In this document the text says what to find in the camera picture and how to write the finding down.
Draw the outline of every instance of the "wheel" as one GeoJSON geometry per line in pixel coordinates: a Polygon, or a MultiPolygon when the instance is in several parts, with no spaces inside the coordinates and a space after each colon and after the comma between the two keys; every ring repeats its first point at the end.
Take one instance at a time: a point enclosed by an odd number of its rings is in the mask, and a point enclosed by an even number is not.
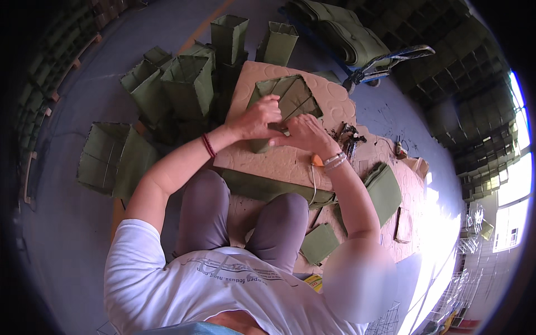
{"type": "Polygon", "coordinates": [[[365,84],[369,85],[370,87],[378,87],[380,84],[380,79],[374,79],[371,81],[365,82],[365,84]]]}
{"type": "Polygon", "coordinates": [[[348,92],[348,95],[354,93],[354,90],[355,90],[355,83],[353,81],[350,80],[350,78],[346,78],[344,81],[343,81],[343,87],[346,89],[346,91],[348,92]]]}

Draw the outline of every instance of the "white t-shirt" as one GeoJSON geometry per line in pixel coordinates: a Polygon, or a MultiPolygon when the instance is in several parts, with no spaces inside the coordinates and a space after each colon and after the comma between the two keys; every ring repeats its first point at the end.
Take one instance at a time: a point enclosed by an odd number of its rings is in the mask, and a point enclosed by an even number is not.
{"type": "Polygon", "coordinates": [[[123,220],[105,269],[104,302],[119,334],[244,310],[268,334],[364,334],[322,294],[241,248],[194,251],[166,266],[150,224],[123,220]]]}

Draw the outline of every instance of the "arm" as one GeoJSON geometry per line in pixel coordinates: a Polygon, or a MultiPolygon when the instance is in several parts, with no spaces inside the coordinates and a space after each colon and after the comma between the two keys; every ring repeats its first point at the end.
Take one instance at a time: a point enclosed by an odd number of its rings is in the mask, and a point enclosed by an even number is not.
{"type": "MultiPolygon", "coordinates": [[[[301,114],[287,121],[288,137],[270,139],[271,146],[289,145],[312,151],[326,160],[341,152],[322,128],[318,120],[309,114],[301,114]]],[[[379,219],[363,182],[348,163],[343,162],[327,173],[339,200],[344,225],[349,239],[371,239],[379,242],[379,219]]]]}
{"type": "MultiPolygon", "coordinates": [[[[277,95],[267,95],[256,102],[240,118],[224,124],[208,134],[215,152],[243,139],[281,136],[267,128],[268,123],[281,121],[277,95]]],[[[139,219],[161,233],[169,196],[183,187],[210,159],[201,138],[175,149],[147,171],[138,183],[126,208],[126,219],[139,219]]]]}

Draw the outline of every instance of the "bright window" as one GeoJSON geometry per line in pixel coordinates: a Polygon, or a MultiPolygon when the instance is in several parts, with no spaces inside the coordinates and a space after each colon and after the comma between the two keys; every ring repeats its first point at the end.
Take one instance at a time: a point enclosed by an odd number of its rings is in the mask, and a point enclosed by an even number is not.
{"type": "MultiPolygon", "coordinates": [[[[510,73],[510,81],[513,102],[517,109],[517,141],[519,150],[522,150],[530,144],[528,119],[525,102],[513,72],[510,73]]],[[[532,154],[528,153],[508,167],[508,183],[501,185],[497,191],[499,210],[497,210],[493,252],[514,248],[521,242],[528,209],[532,204],[531,186],[532,154]]]]}

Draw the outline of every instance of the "floor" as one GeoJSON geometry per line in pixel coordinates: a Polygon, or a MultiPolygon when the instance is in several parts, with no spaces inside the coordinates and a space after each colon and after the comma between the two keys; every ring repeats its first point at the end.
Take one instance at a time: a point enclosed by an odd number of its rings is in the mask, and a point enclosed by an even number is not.
{"type": "MultiPolygon", "coordinates": [[[[76,183],[76,171],[86,135],[93,121],[134,123],[136,106],[119,79],[159,45],[176,53],[210,13],[232,13],[250,19],[245,47],[250,60],[264,36],[268,21],[282,21],[276,9],[282,1],[206,0],[201,2],[158,0],[135,11],[127,10],[102,32],[102,41],[82,56],[82,66],[71,71],[60,87],[61,96],[40,133],[32,167],[33,201],[21,206],[21,220],[32,272],[43,298],[68,334],[112,334],[103,310],[103,270],[110,245],[113,201],[76,183]]],[[[196,37],[210,41],[210,29],[196,37]]],[[[342,71],[327,56],[300,38],[289,67],[307,71],[342,71]]],[[[463,208],[458,179],[448,152],[429,135],[419,108],[390,79],[380,87],[360,85],[351,98],[356,102],[357,122],[371,133],[408,144],[413,157],[430,164],[426,182],[429,212],[427,242],[422,252],[400,262],[398,329],[411,333],[433,307],[450,280],[453,244],[463,208]],[[447,236],[438,239],[439,235],[447,236]]],[[[168,207],[170,222],[180,210],[181,195],[168,207]]],[[[164,228],[165,251],[173,236],[164,228]]]]}

